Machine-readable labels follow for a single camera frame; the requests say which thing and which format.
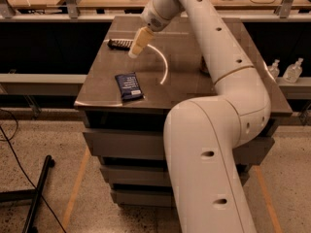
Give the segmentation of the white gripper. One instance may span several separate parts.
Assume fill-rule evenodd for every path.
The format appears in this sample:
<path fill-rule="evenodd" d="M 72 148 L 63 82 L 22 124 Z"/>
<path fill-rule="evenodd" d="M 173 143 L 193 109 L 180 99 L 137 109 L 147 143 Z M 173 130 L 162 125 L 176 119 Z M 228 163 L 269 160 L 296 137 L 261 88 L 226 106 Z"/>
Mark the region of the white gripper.
<path fill-rule="evenodd" d="M 154 32 L 162 31 L 170 23 L 170 16 L 165 0 L 150 0 L 142 13 L 142 19 L 148 27 L 142 27 L 137 31 L 128 55 L 136 58 L 153 39 Z"/>

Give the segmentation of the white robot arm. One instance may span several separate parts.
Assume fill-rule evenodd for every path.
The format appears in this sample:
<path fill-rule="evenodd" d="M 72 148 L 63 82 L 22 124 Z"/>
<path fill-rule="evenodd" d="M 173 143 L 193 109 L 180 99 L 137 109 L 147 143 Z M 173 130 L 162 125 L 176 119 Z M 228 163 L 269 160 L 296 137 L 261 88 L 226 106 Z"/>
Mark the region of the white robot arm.
<path fill-rule="evenodd" d="M 178 13 L 187 13 L 215 95 L 185 100 L 167 115 L 165 157 L 183 233 L 257 233 L 233 158 L 268 123 L 259 72 L 209 0 L 151 0 L 135 35 L 137 56 Z"/>

